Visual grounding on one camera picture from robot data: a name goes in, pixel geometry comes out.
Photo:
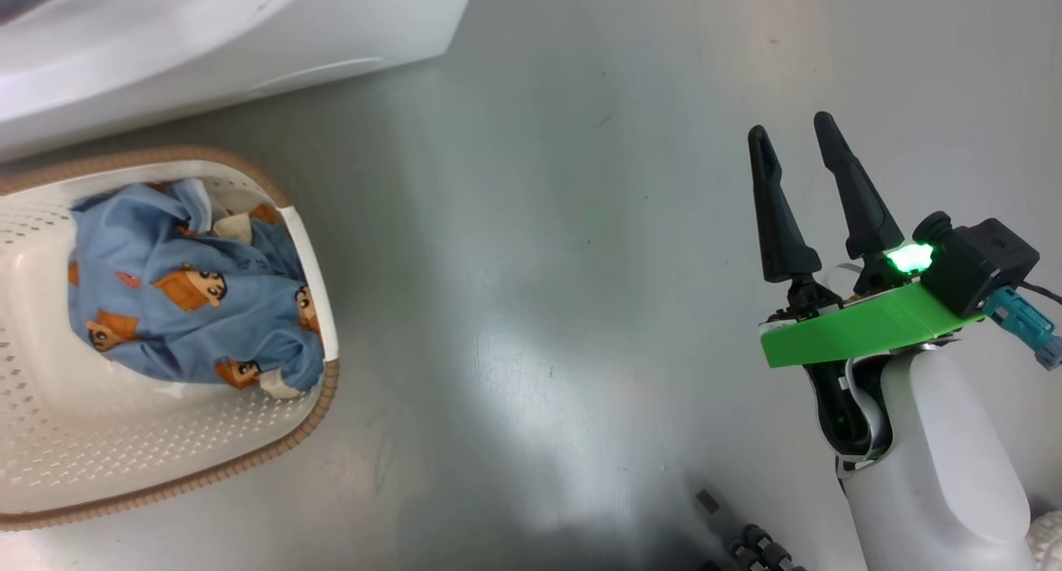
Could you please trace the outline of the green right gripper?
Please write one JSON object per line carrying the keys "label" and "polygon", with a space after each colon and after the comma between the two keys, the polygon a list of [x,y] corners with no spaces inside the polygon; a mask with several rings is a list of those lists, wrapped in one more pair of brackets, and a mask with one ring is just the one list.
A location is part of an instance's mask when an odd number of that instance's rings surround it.
{"label": "green right gripper", "polygon": [[[930,248],[898,248],[905,241],[860,159],[830,113],[816,113],[813,129],[824,166],[834,175],[845,213],[850,260],[891,250],[887,262],[902,273],[907,286],[883,294],[861,296],[841,310],[806,321],[767,322],[759,326],[760,345],[773,368],[806,366],[859,359],[868,354],[932,343],[972,323],[952,311],[919,284],[919,275],[932,262]],[[748,159],[758,232],[763,279],[783,283],[811,279],[821,269],[818,252],[804,241],[782,189],[782,167],[767,131],[748,131]]]}

